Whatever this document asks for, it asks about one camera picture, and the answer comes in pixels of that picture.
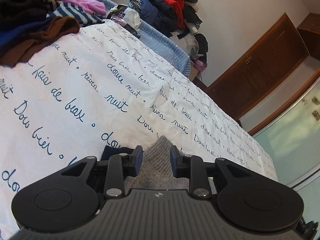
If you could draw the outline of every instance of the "brown garment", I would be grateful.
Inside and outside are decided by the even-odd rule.
[[[49,46],[63,35],[78,33],[79,30],[80,25],[73,17],[55,17],[45,31],[28,34],[23,42],[4,54],[0,58],[0,64],[14,67],[18,62],[28,62],[36,52]]]

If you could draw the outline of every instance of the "pink garment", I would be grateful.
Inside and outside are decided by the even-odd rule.
[[[106,15],[106,6],[103,2],[97,0],[62,0],[63,2],[69,2],[78,5],[83,8],[87,13],[98,13],[100,15]]]

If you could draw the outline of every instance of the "bed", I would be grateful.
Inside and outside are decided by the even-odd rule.
[[[120,25],[81,28],[0,67],[0,230],[23,187],[105,145],[144,149],[164,135],[205,162],[230,159],[277,180],[269,155],[205,93]]]
[[[98,1],[105,4],[107,11],[117,5],[111,0]],[[185,53],[177,44],[143,20],[141,20],[141,25],[138,32],[141,36],[140,41],[155,51],[158,55],[165,58],[172,66],[174,66],[186,77],[189,77],[190,58],[187,53]]]

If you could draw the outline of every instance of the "pile of clothes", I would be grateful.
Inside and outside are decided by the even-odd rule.
[[[0,64],[14,67],[80,26],[103,23],[96,0],[0,0]]]
[[[207,67],[208,43],[198,33],[202,20],[197,16],[198,0],[129,0],[128,6],[140,14],[140,18],[167,37],[179,32],[190,47],[191,65],[202,72]]]

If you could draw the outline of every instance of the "silver screw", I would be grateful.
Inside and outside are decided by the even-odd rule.
[[[110,188],[106,191],[106,193],[110,197],[118,197],[122,194],[122,191],[119,188]]]
[[[208,190],[206,190],[205,188],[197,188],[194,190],[193,193],[199,197],[205,197],[210,194],[210,192]]]

